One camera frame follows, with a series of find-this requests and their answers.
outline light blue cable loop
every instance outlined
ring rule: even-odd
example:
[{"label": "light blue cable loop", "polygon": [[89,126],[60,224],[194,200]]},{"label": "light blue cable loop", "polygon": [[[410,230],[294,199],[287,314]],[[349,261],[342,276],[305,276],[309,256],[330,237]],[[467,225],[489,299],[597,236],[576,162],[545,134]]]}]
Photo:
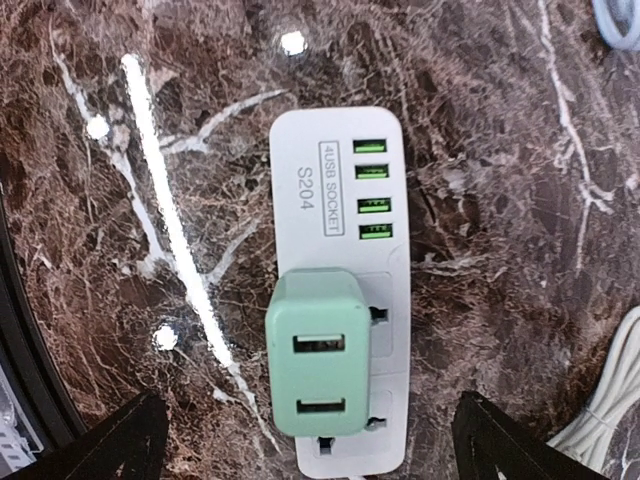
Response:
[{"label": "light blue cable loop", "polygon": [[[612,48],[640,51],[640,0],[593,0],[593,9],[600,34]],[[626,34],[619,25],[627,27]]]}]

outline coiled white cord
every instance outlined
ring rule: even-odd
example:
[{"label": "coiled white cord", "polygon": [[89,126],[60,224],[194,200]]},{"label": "coiled white cord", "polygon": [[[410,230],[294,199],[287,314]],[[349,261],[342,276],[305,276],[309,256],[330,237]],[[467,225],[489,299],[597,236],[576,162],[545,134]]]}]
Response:
[{"label": "coiled white cord", "polygon": [[612,48],[640,50],[640,0],[593,0],[593,9],[600,34]]},{"label": "coiled white cord", "polygon": [[548,444],[602,473],[618,422],[640,400],[640,307],[622,320],[585,410]]}]

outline brown marble countertop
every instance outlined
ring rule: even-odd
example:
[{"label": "brown marble countertop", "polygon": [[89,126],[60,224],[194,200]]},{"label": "brown marble countertop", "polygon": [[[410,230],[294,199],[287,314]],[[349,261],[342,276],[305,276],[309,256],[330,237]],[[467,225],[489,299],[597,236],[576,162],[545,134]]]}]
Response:
[{"label": "brown marble countertop", "polygon": [[[582,408],[640,278],[640,60],[608,51],[589,2],[1,8],[10,227],[32,308],[89,425],[154,388],[170,405],[166,478],[300,477],[269,410],[268,130],[290,109],[349,105],[396,114],[408,167],[408,451],[380,478],[457,478],[449,424],[462,390],[541,439]],[[297,31],[306,49],[287,55],[282,35]],[[127,54],[144,68],[173,201],[235,369],[212,354],[185,301]],[[631,478],[628,460],[615,463],[625,432],[611,449],[615,479]]]}]

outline green power adapter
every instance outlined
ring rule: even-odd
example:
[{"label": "green power adapter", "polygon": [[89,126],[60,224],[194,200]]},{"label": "green power adapter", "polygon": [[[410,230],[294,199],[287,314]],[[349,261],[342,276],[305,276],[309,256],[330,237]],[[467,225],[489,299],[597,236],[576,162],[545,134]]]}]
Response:
[{"label": "green power adapter", "polygon": [[294,270],[276,284],[266,317],[276,427],[295,437],[364,429],[371,317],[342,269]]}]

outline power outlet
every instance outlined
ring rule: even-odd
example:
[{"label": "power outlet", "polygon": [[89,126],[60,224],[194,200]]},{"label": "power outlet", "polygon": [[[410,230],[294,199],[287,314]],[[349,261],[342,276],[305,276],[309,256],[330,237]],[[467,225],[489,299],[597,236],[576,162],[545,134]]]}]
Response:
[{"label": "power outlet", "polygon": [[279,275],[342,268],[372,312],[369,424],[296,437],[312,478],[375,475],[403,461],[409,402],[410,260],[402,130],[378,107],[296,110],[270,133]]}]

